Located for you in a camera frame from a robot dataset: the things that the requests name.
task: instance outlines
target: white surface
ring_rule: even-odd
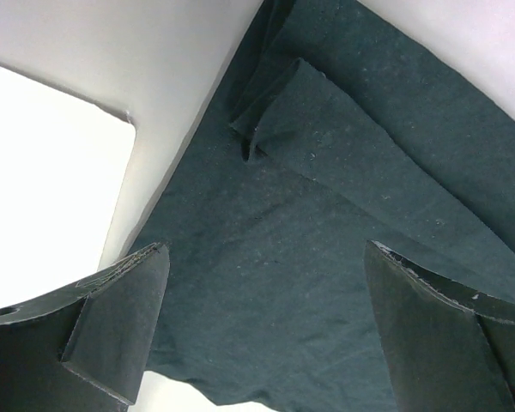
[[[515,0],[359,0],[515,119]]]
[[[102,266],[135,238],[261,0],[0,0],[0,63],[130,112]]]
[[[0,68],[0,307],[97,270],[135,134]]]
[[[261,403],[239,403],[215,406],[188,384],[176,382],[154,373],[143,375],[139,398],[130,412],[269,412]]]

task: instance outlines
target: white panel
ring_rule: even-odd
[[[97,270],[135,134],[0,67],[0,307]]]

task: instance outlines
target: hole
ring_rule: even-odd
[[[19,309],[13,306],[3,307],[2,309],[0,309],[0,316],[10,315],[11,313],[15,313],[17,311],[19,311]]]

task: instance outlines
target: fabric fold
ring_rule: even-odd
[[[249,139],[251,160],[260,148],[391,227],[390,248],[515,303],[514,253],[304,60],[294,60],[232,126]]]
[[[282,1],[238,117],[302,58],[515,252],[515,122],[431,52],[355,0]]]

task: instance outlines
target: dark green fabric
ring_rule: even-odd
[[[148,368],[220,404],[396,410],[368,239],[515,302],[515,123],[357,2],[267,2],[133,246],[171,246]]]

